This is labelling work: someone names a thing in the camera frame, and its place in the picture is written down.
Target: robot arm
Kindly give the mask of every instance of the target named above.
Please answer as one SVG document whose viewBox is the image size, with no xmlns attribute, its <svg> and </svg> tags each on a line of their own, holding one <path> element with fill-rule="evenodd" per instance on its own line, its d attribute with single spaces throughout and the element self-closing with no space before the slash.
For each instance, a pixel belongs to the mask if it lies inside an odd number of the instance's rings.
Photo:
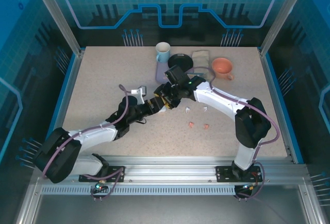
<svg viewBox="0 0 330 224">
<path fill-rule="evenodd" d="M 163 106 L 173 109 L 179 105 L 182 98 L 190 98 L 193 101 L 214 107 L 235 122 L 236 137 L 240 145 L 233 161 L 232 169 L 236 178 L 240 179 L 253 164 L 253 156 L 257 145 L 266 136 L 271 125 L 260 114 L 239 104 L 238 101 L 247 102 L 265 112 L 260 100 L 256 98 L 246 100 L 229 95 L 216 88 L 211 89 L 210 84 L 205 79 L 198 76 L 190 79 L 178 66 L 172 67 L 166 72 L 166 75 L 170 82 L 162 84 L 156 89 L 154 92 L 156 97 L 144 102 L 143 96 L 146 93 L 144 87 L 132 91 L 138 98 L 129 96 L 128 110 L 118 123 L 105 127 L 105 124 L 112 123 L 122 115 L 126 105 L 125 98 L 119 104 L 118 111 L 113 113 L 99 127 L 82 133 L 68 143 L 47 170 L 47 177 L 53 183 L 58 183 L 69 175 L 89 174 L 97 177 L 105 176 L 107 163 L 102 160 L 102 157 L 93 154 L 89 158 L 80 159 L 78 155 L 95 145 L 121 138 L 129 131 L 130 124 L 139 122 L 146 116 L 158 113 Z M 219 96 L 214 90 L 237 101 Z M 55 129 L 36 153 L 34 157 L 35 165 L 40 170 L 44 170 L 56 149 L 65 140 L 78 132 L 80 131 L 67 132 L 62 128 Z"/>
</svg>

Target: table surface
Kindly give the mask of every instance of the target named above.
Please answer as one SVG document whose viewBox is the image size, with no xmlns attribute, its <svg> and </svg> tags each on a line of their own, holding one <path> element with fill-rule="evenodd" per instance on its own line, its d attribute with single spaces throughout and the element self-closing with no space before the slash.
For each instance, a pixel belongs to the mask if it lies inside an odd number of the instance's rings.
<svg viewBox="0 0 330 224">
<path fill-rule="evenodd" d="M 217 57 L 228 58 L 234 65 L 233 81 L 216 79 L 213 85 L 246 99 L 256 97 L 267 114 L 277 122 L 266 78 L 256 47 L 171 47 L 171 53 L 192 54 L 209 50 L 210 63 Z M 155 80 L 154 47 L 87 47 L 64 119 L 65 130 L 85 129 L 103 122 L 118 109 L 124 93 L 147 86 L 146 98 L 153 97 L 159 86 Z M 86 153 L 116 156 L 235 156 L 239 142 L 235 124 L 225 114 L 205 104 L 183 99 L 173 110 L 147 117 L 145 125 L 132 124 L 123 138 L 95 146 Z M 272 128 L 264 141 L 275 137 Z M 282 136 L 262 146 L 260 157 L 286 157 Z"/>
</svg>

